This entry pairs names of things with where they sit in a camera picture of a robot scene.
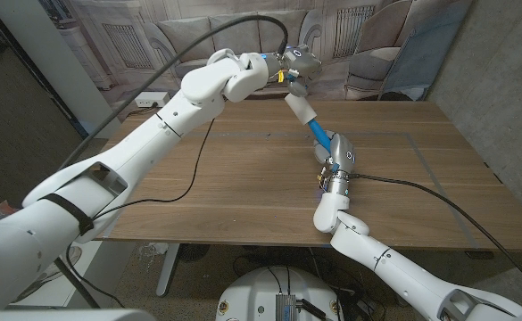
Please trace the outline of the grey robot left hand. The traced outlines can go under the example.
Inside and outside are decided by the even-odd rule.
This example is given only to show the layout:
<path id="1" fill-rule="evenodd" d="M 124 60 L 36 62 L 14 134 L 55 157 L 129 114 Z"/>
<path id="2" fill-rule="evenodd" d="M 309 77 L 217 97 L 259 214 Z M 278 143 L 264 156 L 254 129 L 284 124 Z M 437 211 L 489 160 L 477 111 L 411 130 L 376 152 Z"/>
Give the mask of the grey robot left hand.
<path id="1" fill-rule="evenodd" d="M 305 97 L 308 95 L 309 85 L 322 71 L 322 62 L 310 52 L 306 44 L 289 46 L 282 56 L 281 70 L 289 93 Z"/>

